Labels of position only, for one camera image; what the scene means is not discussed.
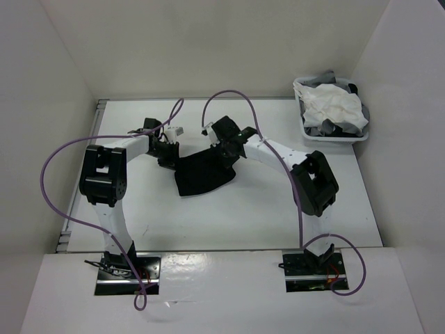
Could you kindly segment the black skirt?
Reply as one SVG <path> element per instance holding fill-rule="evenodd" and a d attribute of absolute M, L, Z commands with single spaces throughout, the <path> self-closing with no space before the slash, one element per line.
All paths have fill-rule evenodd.
<path fill-rule="evenodd" d="M 179 195 L 198 196 L 232 181 L 233 165 L 239 157 L 224 157 L 219 147 L 210 147 L 175 162 L 175 182 Z"/>

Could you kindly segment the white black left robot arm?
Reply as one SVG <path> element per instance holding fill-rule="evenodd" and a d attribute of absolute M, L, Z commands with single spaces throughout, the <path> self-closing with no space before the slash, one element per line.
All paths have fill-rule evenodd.
<path fill-rule="evenodd" d="M 105 229 L 103 265 L 123 278 L 138 271 L 136 247 L 124 218 L 122 199 L 127 191 L 127 164 L 143 154 L 158 159 L 162 167 L 173 169 L 179 160 L 178 137 L 182 127 L 167 126 L 147 118 L 144 127 L 128 137 L 106 145 L 89 145 L 84 154 L 79 190 L 92 205 Z"/>

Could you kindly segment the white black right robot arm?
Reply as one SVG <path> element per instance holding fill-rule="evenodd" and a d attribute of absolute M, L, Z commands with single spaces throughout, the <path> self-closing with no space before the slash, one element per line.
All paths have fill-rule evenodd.
<path fill-rule="evenodd" d="M 331 206 L 336 200 L 339 185 L 325 155 L 317 150 L 310 154 L 261 137 L 255 128 L 240 129 L 229 117 L 206 125 L 202 132 L 218 149 L 225 164 L 240 157 L 263 163 L 284 173 L 291 181 L 291 190 L 298 210 L 298 229 L 306 245 L 305 267 L 312 273 L 322 272 L 329 264 L 334 246 L 327 237 L 312 239 L 329 232 Z"/>

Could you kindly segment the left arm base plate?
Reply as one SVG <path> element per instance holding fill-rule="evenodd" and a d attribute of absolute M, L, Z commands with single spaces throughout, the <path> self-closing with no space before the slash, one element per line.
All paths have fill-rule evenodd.
<path fill-rule="evenodd" d="M 145 286 L 147 295 L 159 293 L 161 258 L 130 255 L 129 259 Z M 99 261 L 84 260 L 97 269 L 95 296 L 133 296 L 142 294 L 142 287 L 123 255 L 105 252 Z"/>

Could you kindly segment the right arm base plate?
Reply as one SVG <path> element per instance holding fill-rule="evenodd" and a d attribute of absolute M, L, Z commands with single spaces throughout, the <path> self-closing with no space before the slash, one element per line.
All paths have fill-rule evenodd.
<path fill-rule="evenodd" d="M 283 253 L 278 267 L 284 272 L 287 292 L 348 290 L 348 279 L 340 252 L 334 252 L 322 264 L 315 263 L 309 253 Z"/>

